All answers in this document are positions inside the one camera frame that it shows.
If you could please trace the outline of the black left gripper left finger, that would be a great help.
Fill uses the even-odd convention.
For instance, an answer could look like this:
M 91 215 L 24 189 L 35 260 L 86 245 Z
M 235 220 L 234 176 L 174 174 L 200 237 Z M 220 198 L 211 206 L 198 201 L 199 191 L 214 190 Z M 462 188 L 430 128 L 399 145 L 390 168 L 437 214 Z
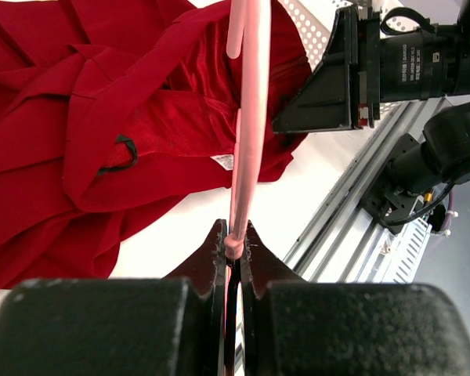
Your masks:
M 161 279 L 31 279 L 0 305 L 0 375 L 224 374 L 226 221 Z

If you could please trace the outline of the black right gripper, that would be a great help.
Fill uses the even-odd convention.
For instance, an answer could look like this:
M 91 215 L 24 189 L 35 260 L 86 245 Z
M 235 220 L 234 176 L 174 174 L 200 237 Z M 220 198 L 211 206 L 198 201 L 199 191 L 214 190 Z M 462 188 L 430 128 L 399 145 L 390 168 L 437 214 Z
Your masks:
M 470 95 L 470 1 L 451 25 L 406 7 L 339 9 L 319 64 L 276 116 L 275 133 L 372 126 L 383 103 Z

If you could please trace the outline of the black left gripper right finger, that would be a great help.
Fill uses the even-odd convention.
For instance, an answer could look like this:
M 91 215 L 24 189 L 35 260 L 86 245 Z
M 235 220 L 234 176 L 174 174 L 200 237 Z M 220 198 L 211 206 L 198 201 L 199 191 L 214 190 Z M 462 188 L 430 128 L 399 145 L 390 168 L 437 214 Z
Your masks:
M 470 375 L 470 338 L 427 284 L 303 280 L 249 226 L 240 261 L 248 375 Z

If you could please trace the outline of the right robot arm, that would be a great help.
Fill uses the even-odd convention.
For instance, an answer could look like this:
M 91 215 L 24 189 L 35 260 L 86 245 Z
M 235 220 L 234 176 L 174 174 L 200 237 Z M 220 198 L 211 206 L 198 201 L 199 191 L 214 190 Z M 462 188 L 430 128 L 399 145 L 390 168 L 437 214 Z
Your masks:
M 404 7 L 382 16 L 350 5 L 336 12 L 321 61 L 273 130 L 359 129 L 380 118 L 383 103 L 463 95 L 470 95 L 470 1 L 452 25 Z M 470 102 L 432 117 L 423 135 L 421 145 L 390 163 L 396 186 L 422 193 L 470 181 Z

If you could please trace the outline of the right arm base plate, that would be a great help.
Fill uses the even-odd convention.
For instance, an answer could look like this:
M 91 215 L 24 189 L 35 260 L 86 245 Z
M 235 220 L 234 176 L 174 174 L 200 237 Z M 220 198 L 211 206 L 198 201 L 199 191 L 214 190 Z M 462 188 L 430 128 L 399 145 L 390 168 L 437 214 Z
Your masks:
M 425 143 L 409 133 L 402 135 L 362 196 L 362 207 L 391 234 L 397 235 L 406 224 L 432 212 L 454 188 L 447 183 L 439 195 L 418 206 L 419 198 L 442 183 L 430 161 Z

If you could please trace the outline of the red skirt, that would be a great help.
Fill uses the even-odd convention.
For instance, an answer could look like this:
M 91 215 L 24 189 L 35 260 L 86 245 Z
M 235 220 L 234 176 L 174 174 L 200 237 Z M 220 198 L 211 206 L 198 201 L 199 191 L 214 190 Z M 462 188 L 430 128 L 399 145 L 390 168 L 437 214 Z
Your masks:
M 0 290 L 108 277 L 120 244 L 230 187 L 230 3 L 0 1 Z

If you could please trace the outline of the pink wire hanger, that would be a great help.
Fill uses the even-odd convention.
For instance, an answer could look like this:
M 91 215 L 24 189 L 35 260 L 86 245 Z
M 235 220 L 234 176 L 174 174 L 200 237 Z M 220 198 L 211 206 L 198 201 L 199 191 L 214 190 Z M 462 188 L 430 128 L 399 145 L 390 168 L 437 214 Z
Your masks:
M 230 199 L 229 232 L 224 240 L 224 375 L 234 374 L 237 287 L 251 202 L 259 179 L 266 129 L 271 39 L 270 1 L 232 1 L 226 54 L 242 58 L 240 109 Z

